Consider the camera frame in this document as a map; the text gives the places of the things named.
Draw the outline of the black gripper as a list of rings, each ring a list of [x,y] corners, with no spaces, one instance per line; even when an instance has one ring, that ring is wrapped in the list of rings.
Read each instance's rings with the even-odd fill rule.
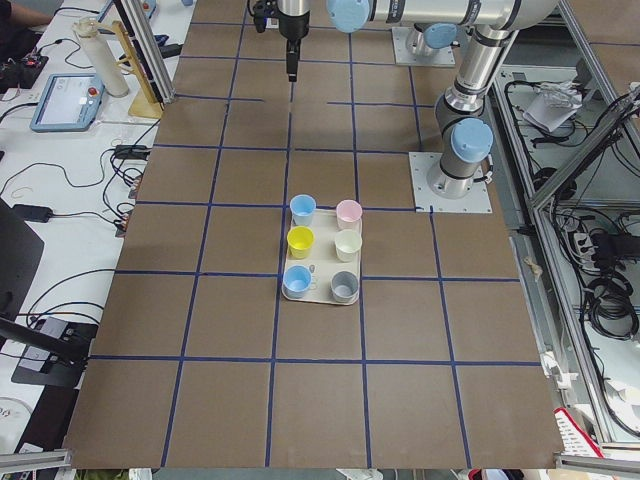
[[[309,31],[310,2],[308,0],[278,0],[279,32],[286,43],[286,73],[290,82],[298,79],[301,41]]]

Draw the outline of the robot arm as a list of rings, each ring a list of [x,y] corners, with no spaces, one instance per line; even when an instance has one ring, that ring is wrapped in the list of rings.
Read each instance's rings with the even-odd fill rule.
[[[411,54],[418,57],[433,56],[450,47],[457,32],[457,25],[452,23],[414,23],[405,45]]]
[[[327,1],[333,26],[353,33],[370,21],[396,24],[450,23],[472,28],[466,54],[453,84],[436,104],[444,150],[427,174],[437,195],[467,195],[480,163],[488,158],[493,133],[479,118],[484,97],[519,31],[545,19],[555,1]]]

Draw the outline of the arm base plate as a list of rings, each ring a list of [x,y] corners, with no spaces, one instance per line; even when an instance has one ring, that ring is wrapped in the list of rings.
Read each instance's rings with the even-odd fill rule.
[[[448,177],[438,152],[410,152],[415,210],[423,213],[491,214],[487,181],[480,165],[471,178]]]
[[[393,27],[395,63],[402,66],[453,68],[452,44],[457,26],[448,23]]]

